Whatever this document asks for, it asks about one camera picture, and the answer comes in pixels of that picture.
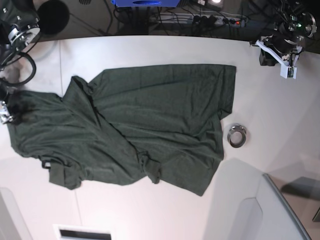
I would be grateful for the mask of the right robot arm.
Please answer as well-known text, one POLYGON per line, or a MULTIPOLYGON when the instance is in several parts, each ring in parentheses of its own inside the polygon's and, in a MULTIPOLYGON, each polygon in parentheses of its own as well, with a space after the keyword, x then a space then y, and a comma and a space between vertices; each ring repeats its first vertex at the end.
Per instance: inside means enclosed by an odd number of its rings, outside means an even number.
POLYGON ((0 70, 14 62, 19 56, 29 61, 32 72, 22 81, 11 83, 0 79, 0 123, 13 120, 7 107, 9 88, 19 88, 32 80, 36 74, 36 64, 32 57, 23 50, 40 33, 39 16, 32 0, 2 0, 0 2, 0 70))

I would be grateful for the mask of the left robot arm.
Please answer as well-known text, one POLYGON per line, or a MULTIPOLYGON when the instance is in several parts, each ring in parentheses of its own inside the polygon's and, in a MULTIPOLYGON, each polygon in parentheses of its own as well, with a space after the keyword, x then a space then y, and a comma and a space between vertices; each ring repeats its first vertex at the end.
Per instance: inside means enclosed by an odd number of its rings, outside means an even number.
POLYGON ((297 77, 297 62, 318 31, 316 18, 301 0, 267 0, 272 15, 251 46, 260 48, 259 64, 280 64, 280 76, 297 77))

